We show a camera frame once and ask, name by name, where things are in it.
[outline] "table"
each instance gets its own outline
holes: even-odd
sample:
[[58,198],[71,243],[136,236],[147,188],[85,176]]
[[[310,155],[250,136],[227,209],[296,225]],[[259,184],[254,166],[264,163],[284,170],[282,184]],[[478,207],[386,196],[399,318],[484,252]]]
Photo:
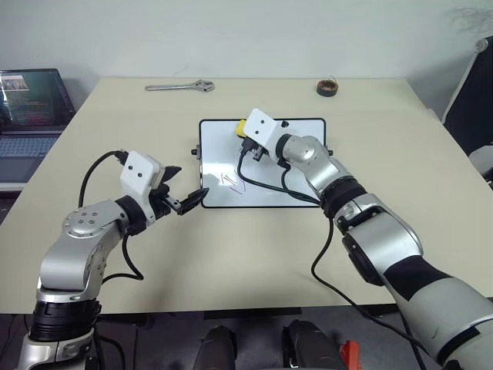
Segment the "table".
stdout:
[[[145,92],[175,79],[102,79],[56,142],[0,226],[0,312],[26,313],[35,303],[39,265],[77,203],[89,165],[125,148],[183,171],[169,182],[179,199],[200,183],[190,150],[205,118],[323,117],[334,155],[418,233],[425,258],[493,295],[493,193],[460,147],[405,80],[341,80],[334,98],[311,79],[214,79],[212,92]],[[116,160],[92,175],[86,203],[119,197]],[[203,209],[159,220],[129,239],[144,281],[102,287],[105,313],[195,311],[345,304],[310,276],[327,237],[318,209]],[[128,271],[117,247],[107,274]],[[357,303],[392,302],[365,283],[338,230],[320,275]]]

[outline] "chair backrest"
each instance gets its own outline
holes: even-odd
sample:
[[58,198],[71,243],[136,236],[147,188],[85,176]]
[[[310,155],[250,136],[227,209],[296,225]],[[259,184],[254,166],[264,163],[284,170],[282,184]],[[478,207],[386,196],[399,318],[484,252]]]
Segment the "chair backrest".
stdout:
[[493,141],[493,36],[476,50],[442,120],[468,155]]

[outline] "laptop screen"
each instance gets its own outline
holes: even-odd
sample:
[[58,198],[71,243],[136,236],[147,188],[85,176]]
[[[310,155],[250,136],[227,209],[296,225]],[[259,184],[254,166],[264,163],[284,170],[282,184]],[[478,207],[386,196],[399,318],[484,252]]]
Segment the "laptop screen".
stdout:
[[56,69],[0,71],[0,130],[63,130],[75,114]]

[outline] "adjustable wrench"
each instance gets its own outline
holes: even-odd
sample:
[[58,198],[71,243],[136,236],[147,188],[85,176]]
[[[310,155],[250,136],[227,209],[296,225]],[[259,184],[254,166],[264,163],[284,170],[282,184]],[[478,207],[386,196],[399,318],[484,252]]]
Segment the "adjustable wrench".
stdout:
[[162,90],[199,90],[208,93],[215,88],[214,82],[204,81],[199,79],[192,83],[184,83],[181,85],[148,85],[146,91],[162,91]]

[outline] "red object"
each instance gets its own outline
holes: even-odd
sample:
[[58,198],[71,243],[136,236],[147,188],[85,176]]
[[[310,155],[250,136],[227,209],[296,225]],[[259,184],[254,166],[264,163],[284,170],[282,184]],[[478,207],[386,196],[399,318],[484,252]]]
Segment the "red object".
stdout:
[[363,370],[360,364],[360,345],[356,341],[346,341],[346,344],[339,348],[339,352],[347,370]]

